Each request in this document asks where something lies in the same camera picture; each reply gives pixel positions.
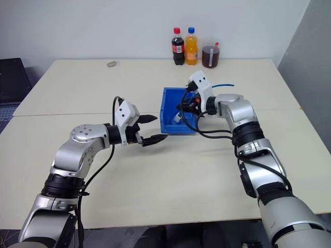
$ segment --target table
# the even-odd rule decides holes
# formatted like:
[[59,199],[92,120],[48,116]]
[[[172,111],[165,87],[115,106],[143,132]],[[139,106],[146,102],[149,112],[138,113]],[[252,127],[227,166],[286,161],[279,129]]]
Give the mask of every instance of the table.
[[[331,156],[302,110],[257,110],[265,136],[282,161],[293,193],[315,212],[331,212]],[[21,228],[46,180],[54,155],[72,128],[111,121],[110,114],[14,117],[0,135],[0,228]],[[206,118],[201,128],[226,128]],[[159,122],[141,125],[145,137]],[[97,154],[89,175],[107,159]],[[245,194],[229,140],[169,136],[141,147],[117,146],[82,201],[85,228],[259,218]]]
[[299,104],[270,59],[224,59],[214,69],[176,66],[171,59],[57,60],[15,111],[15,116],[110,113],[116,95],[140,112],[159,112],[164,87],[185,87],[203,70],[212,84],[231,83],[214,93],[237,93],[255,110],[298,109]]

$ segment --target white wall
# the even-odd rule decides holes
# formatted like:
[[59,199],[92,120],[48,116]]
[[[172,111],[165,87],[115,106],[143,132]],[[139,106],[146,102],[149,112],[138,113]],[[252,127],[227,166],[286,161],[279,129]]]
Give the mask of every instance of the white wall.
[[170,58],[173,27],[216,37],[223,58],[279,64],[309,0],[0,0],[0,58],[41,76],[58,58]]

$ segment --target blue bottle cap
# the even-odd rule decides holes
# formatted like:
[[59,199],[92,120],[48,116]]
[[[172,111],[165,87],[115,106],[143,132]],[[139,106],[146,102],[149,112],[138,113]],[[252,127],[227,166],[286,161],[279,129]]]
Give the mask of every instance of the blue bottle cap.
[[189,34],[194,34],[194,27],[189,27],[188,28],[188,33]]

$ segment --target black laptop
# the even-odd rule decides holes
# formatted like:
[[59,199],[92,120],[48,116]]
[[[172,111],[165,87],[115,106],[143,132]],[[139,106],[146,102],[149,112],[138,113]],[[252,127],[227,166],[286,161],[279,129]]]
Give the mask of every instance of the black laptop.
[[31,89],[20,58],[0,59],[0,132]]

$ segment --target small white object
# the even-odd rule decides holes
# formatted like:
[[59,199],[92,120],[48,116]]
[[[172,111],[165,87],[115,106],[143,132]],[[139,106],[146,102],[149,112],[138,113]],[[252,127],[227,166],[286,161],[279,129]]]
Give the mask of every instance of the small white object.
[[179,123],[181,119],[182,119],[182,117],[179,116],[179,112],[178,112],[178,113],[175,115],[175,117],[174,117],[174,121],[176,121],[177,123]]

